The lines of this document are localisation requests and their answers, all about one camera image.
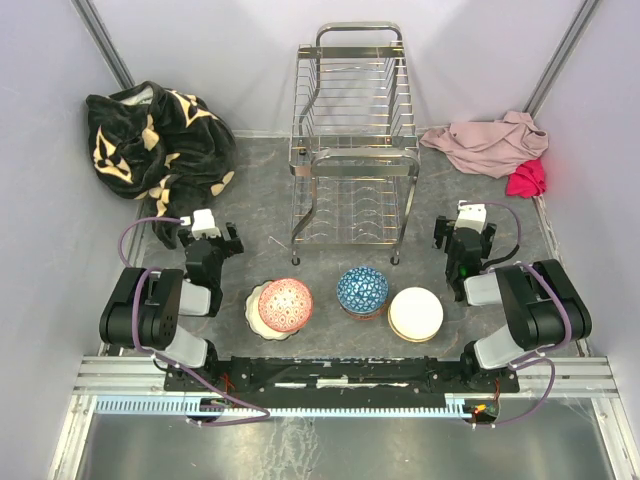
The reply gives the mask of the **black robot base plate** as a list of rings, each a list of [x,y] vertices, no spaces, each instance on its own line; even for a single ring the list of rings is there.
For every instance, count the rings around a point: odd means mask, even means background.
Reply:
[[[506,368],[463,358],[215,359],[196,371],[214,387],[263,407],[443,407],[447,394],[493,397],[520,391]]]

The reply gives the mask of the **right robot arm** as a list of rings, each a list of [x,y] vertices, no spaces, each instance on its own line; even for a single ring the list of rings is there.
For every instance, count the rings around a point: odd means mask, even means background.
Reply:
[[[447,255],[445,278],[457,302],[499,305],[505,324],[465,347],[458,368],[467,389],[481,391],[495,370],[515,368],[592,332],[591,315],[559,261],[503,266],[489,259],[496,225],[461,211],[436,218],[434,247]]]

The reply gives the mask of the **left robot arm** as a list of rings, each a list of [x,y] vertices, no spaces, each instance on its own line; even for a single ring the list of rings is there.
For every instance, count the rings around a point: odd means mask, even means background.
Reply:
[[[221,378],[215,347],[181,327],[179,318],[219,312],[223,264],[244,252],[236,225],[225,227],[227,235],[215,228],[179,229],[183,270],[125,267],[100,317],[101,340],[148,353],[174,368],[187,367],[187,379],[198,389],[215,387]]]

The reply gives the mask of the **plain white bowl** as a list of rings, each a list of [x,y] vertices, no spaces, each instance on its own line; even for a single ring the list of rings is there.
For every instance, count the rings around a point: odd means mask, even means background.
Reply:
[[[401,290],[391,301],[388,310],[388,322],[422,322],[431,325],[444,321],[444,310],[438,297],[421,287],[409,287]]]

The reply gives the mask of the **red patterned bowl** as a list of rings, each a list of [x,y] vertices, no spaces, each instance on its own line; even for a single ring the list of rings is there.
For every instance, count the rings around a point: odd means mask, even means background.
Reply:
[[[281,278],[264,288],[257,308],[267,327],[279,333],[291,334],[309,322],[314,300],[305,283],[295,278]]]

